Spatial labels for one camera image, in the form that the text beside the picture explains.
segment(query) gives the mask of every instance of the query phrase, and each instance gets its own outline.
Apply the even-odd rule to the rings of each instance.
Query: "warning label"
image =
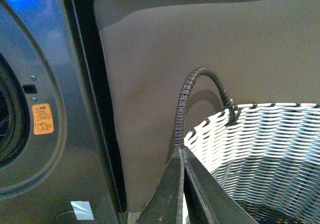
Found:
[[[36,135],[54,132],[54,120],[48,103],[35,104],[32,106],[33,133]]]

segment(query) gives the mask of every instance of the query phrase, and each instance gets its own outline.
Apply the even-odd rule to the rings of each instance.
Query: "white tape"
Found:
[[[82,201],[72,201],[71,205],[77,220],[94,220],[90,203]]]

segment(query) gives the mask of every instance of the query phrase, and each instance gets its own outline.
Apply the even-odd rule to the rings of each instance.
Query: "laundry basket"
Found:
[[[203,74],[218,86],[224,110],[190,131],[184,145],[258,223],[320,224],[320,105],[234,106],[217,75],[197,68],[181,106]]]

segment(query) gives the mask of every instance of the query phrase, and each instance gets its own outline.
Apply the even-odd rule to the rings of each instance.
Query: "washing machine door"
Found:
[[[64,3],[26,1],[0,0],[0,223],[119,223],[108,146]]]

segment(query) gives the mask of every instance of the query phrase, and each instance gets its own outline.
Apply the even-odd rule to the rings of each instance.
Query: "gray wall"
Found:
[[[235,104],[319,102],[320,0],[95,1],[131,212],[163,173],[193,68],[215,70]],[[221,110],[215,93],[199,79],[186,129]]]

